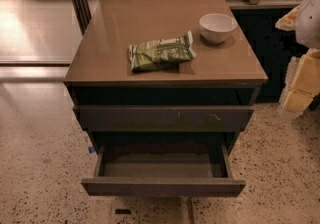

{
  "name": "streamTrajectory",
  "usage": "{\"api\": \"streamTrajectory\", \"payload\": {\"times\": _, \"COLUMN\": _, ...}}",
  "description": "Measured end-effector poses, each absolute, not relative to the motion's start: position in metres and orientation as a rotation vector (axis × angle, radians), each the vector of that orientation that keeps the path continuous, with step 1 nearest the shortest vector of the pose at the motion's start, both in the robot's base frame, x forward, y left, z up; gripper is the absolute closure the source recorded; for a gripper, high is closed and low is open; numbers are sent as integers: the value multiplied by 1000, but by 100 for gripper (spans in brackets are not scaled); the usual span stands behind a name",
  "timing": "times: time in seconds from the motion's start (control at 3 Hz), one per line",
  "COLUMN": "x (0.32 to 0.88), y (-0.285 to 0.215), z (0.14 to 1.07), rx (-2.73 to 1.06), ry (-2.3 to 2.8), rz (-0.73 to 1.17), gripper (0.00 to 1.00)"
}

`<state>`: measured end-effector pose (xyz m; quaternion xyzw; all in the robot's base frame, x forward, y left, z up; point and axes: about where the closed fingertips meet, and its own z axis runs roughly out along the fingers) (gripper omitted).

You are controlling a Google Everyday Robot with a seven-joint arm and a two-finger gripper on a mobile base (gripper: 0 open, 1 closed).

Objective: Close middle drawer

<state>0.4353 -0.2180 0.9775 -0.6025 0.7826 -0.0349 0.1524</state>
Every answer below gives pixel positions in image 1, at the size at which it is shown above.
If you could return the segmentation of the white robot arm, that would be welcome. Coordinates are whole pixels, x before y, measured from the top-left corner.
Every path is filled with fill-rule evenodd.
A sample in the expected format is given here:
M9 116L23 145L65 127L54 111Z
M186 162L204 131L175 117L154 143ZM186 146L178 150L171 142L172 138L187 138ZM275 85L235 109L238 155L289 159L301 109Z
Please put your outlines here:
M295 119L320 93L320 0L303 0L280 18L275 27L294 31L296 41L308 48L300 58L291 58L279 99L279 114Z

